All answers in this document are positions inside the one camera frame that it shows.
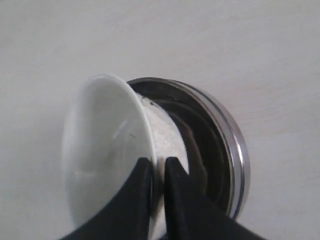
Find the metal container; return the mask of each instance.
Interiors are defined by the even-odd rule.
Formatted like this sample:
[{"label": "metal container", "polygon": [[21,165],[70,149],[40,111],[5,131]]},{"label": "metal container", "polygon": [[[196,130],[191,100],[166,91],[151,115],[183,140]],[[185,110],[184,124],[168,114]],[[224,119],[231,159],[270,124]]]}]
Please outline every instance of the metal container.
[{"label": "metal container", "polygon": [[169,114],[183,138],[194,184],[235,219],[248,196],[250,162],[231,114],[213,96],[183,82],[143,77],[128,84]]}]

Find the stainless steel container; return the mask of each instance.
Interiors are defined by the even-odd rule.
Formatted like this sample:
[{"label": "stainless steel container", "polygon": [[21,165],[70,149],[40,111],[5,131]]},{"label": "stainless steel container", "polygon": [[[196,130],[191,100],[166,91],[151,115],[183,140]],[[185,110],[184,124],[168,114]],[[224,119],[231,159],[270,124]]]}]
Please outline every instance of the stainless steel container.
[{"label": "stainless steel container", "polygon": [[160,105],[183,138],[189,175],[212,202],[235,219],[250,186],[250,162],[243,135],[231,114],[213,96],[183,82],[143,77],[132,89]]}]

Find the white tabletop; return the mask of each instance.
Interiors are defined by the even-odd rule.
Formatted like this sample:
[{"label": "white tabletop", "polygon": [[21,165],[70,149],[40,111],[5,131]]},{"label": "white tabletop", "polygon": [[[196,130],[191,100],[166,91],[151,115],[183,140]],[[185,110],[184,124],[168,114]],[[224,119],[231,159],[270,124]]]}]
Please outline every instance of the white tabletop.
[{"label": "white tabletop", "polygon": [[89,77],[205,89],[251,160],[239,222],[269,239],[320,239],[318,0],[0,1],[0,239],[73,229],[60,146]]}]

